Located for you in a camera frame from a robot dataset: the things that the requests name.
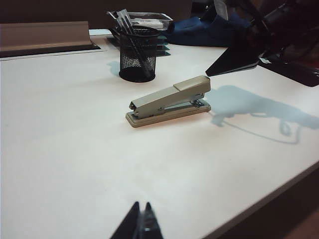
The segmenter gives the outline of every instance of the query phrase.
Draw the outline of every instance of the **gray stapler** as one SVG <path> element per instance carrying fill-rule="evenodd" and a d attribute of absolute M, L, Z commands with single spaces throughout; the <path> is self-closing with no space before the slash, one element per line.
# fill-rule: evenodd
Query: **gray stapler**
<path fill-rule="evenodd" d="M 132 112 L 126 114 L 131 126 L 140 127 L 152 123 L 210 111 L 210 105 L 201 100 L 210 91 L 210 79 L 197 76 L 172 87 L 133 100 Z"/>

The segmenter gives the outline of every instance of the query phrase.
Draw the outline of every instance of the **black mesh pencil cup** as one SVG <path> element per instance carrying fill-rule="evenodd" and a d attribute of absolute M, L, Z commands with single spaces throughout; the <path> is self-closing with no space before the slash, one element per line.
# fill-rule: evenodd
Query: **black mesh pencil cup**
<path fill-rule="evenodd" d="M 156 47 L 159 31 L 134 26 L 136 35 L 120 31 L 120 72 L 122 79 L 148 82 L 155 78 Z"/>

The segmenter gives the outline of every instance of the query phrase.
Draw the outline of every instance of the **black plastic piece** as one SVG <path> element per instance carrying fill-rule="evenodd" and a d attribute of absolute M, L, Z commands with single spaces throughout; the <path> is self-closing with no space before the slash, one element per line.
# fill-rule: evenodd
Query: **black plastic piece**
<path fill-rule="evenodd" d="M 208 76 L 216 76 L 255 68 L 262 49 L 245 46 L 229 47 L 207 70 Z"/>
<path fill-rule="evenodd" d="M 140 212 L 135 202 L 110 239 L 163 239 L 150 203 Z"/>
<path fill-rule="evenodd" d="M 133 235 L 137 233 L 139 216 L 140 205 L 138 202 L 135 202 L 117 230 L 111 236 L 111 239 L 132 239 Z"/>

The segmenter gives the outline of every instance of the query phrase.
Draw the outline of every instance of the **stapler base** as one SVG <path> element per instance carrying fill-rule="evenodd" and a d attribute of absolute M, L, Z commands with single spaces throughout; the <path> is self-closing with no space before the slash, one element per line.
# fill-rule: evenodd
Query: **stapler base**
<path fill-rule="evenodd" d="M 126 114 L 126 119 L 129 121 L 132 127 L 137 128 L 153 123 L 163 122 L 166 120 L 172 120 L 184 116 L 190 116 L 198 113 L 208 112 L 211 110 L 211 107 L 209 103 L 207 103 L 204 100 L 198 100 L 200 101 L 200 106 L 195 106 L 190 103 L 178 105 L 175 107 L 171 107 L 170 109 L 166 110 L 164 114 L 158 115 L 158 116 L 151 116 L 143 119 L 138 119 L 134 112 L 128 112 Z"/>

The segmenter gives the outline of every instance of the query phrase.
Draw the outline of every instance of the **black object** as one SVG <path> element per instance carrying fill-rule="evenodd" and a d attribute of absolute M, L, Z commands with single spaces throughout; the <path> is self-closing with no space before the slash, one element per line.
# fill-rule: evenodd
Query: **black object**
<path fill-rule="evenodd" d="M 319 17 L 317 0 L 287 0 L 285 4 L 274 9 L 266 16 L 262 16 L 249 0 L 230 0 L 229 6 L 238 6 L 249 13 L 253 20 L 246 34 L 238 35 L 239 42 L 225 51 L 206 71 L 208 76 L 215 76 L 229 72 L 247 70 L 257 66 L 280 73 L 306 86 L 319 85 L 318 71 L 307 67 L 299 67 L 287 61 L 283 52 L 295 44 L 296 39 L 304 35 L 318 36 Z M 315 48 L 319 40 L 310 45 L 309 49 L 300 57 L 307 55 Z M 259 63 L 264 58 L 275 64 Z"/>
<path fill-rule="evenodd" d="M 110 239 L 163 239 L 150 203 L 141 213 L 135 202 Z"/>
<path fill-rule="evenodd" d="M 25 49 L 25 50 L 17 50 L 17 51 L 2 51 L 0 52 L 0 58 L 58 53 L 58 52 L 69 52 L 69 51 L 98 50 L 98 49 L 100 49 L 100 47 L 98 47 L 95 44 L 91 44 L 91 45 L 79 45 L 79 46 L 46 47 L 46 48 Z"/>
<path fill-rule="evenodd" d="M 136 35 L 120 31 L 121 78 L 131 82 L 148 82 L 155 78 L 156 48 L 159 32 L 145 26 L 134 26 Z"/>

